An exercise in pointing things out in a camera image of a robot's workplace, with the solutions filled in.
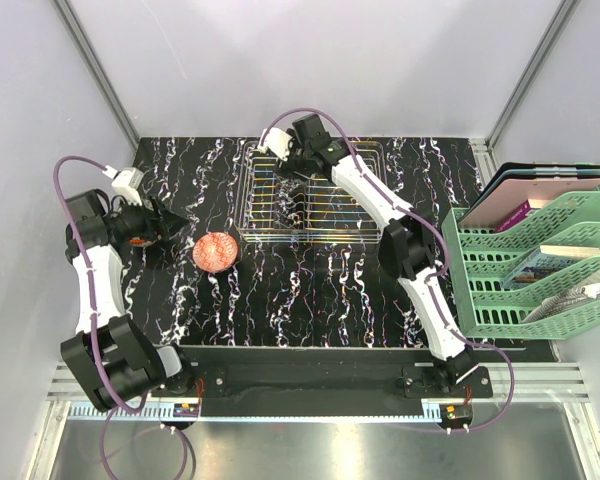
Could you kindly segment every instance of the black tabletop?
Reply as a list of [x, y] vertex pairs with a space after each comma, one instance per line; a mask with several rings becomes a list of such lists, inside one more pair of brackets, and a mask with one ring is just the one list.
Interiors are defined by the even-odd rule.
[[[191, 224], [165, 245], [123, 251], [123, 293], [134, 320], [155, 343], [422, 345], [411, 302], [380, 269], [376, 245], [250, 243], [241, 236], [244, 164], [253, 140], [142, 140], [135, 166], [146, 172], [145, 192]], [[451, 206], [468, 206], [478, 196], [480, 178], [466, 139], [360, 140], [373, 146], [389, 187], [438, 226]], [[192, 249], [214, 231], [238, 240], [240, 261], [207, 274], [193, 263]], [[453, 310], [450, 281], [442, 287]]]

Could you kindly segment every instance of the red round object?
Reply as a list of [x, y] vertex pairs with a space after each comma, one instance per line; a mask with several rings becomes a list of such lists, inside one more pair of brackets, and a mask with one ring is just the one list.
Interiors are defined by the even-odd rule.
[[238, 242], [228, 233], [207, 233], [193, 246], [193, 261], [205, 272], [218, 273], [235, 263], [238, 251]]

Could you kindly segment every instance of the green file organizer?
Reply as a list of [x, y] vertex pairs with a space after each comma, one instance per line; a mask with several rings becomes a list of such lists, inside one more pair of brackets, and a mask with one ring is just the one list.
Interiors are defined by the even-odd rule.
[[519, 290], [501, 280], [541, 244], [600, 249], [600, 189], [565, 193], [502, 233], [460, 229], [467, 209], [452, 209], [442, 225], [460, 329], [468, 337], [562, 340], [600, 324], [600, 300], [529, 324], [519, 323], [545, 298], [600, 269], [600, 256], [581, 260]]

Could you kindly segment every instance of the wire rack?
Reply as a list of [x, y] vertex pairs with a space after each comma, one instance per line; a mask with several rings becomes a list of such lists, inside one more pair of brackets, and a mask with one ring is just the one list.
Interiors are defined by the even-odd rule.
[[[353, 142], [380, 180], [386, 182], [382, 146]], [[276, 159], [249, 142], [240, 169], [235, 224], [247, 242], [376, 244], [371, 217], [342, 188], [325, 178], [301, 182], [279, 177]]]

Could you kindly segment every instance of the white robotic arm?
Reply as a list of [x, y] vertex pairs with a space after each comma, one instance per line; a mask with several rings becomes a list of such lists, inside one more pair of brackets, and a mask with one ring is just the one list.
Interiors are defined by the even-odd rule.
[[[411, 298], [427, 335], [431, 354], [447, 368], [449, 383], [460, 383], [478, 365], [471, 357], [471, 349], [461, 340], [462, 335], [434, 276], [433, 252], [429, 253], [428, 260], [423, 258], [422, 252], [412, 255], [417, 257], [415, 260], [408, 259], [414, 251], [414, 243], [412, 236], [408, 236], [409, 229], [403, 224], [406, 223], [405, 214], [412, 210], [412, 205], [384, 185], [360, 156], [354, 159], [342, 140], [331, 139], [317, 115], [309, 115], [293, 125], [295, 135], [277, 128], [271, 129], [261, 139], [260, 150], [270, 150], [278, 157], [281, 172], [304, 178], [314, 175], [327, 177], [347, 191], [369, 213], [383, 232], [380, 255], [383, 255], [383, 251], [385, 254], [389, 251], [389, 256], [395, 260], [383, 264], [383, 267], [393, 270], [394, 278]], [[400, 253], [391, 256], [394, 255], [394, 249], [404, 254], [402, 258]], [[400, 265], [403, 261], [416, 264], [405, 264], [403, 268]]]
[[[190, 367], [183, 361], [181, 351], [174, 345], [154, 347], [126, 312], [119, 255], [123, 244], [144, 247], [171, 238], [188, 221], [167, 211], [156, 198], [141, 198], [139, 170], [126, 168], [118, 172], [107, 167], [103, 173], [112, 179], [111, 185], [121, 197], [115, 210], [115, 202], [109, 202], [99, 190], [66, 200], [90, 267], [74, 238], [74, 230], [67, 227], [66, 256], [78, 274], [80, 318], [76, 336], [63, 342], [60, 349], [76, 380], [100, 411], [116, 405], [111, 388], [126, 401], [162, 384], [172, 392], [188, 391], [193, 385]], [[93, 297], [97, 306], [91, 301]], [[96, 332], [92, 332], [91, 322], [94, 309]], [[98, 339], [102, 364], [93, 355], [93, 335]], [[98, 366], [105, 369], [111, 386], [104, 386]]]

